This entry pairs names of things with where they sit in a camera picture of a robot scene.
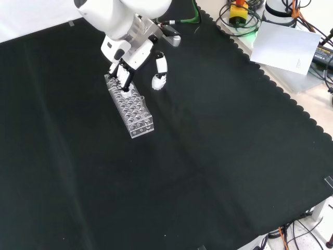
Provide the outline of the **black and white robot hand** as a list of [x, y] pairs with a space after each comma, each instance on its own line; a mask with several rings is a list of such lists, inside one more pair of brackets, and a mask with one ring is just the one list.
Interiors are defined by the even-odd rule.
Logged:
[[[132, 95], [132, 80], [135, 71], [144, 64], [153, 49], [153, 42], [148, 39], [139, 48], [134, 48], [128, 41], [114, 41], [105, 37], [101, 51], [110, 61], [108, 76], [115, 79], [117, 89], [124, 97]], [[160, 90], [167, 82], [168, 64], [163, 52], [156, 52], [157, 73], [152, 79], [152, 88]]]

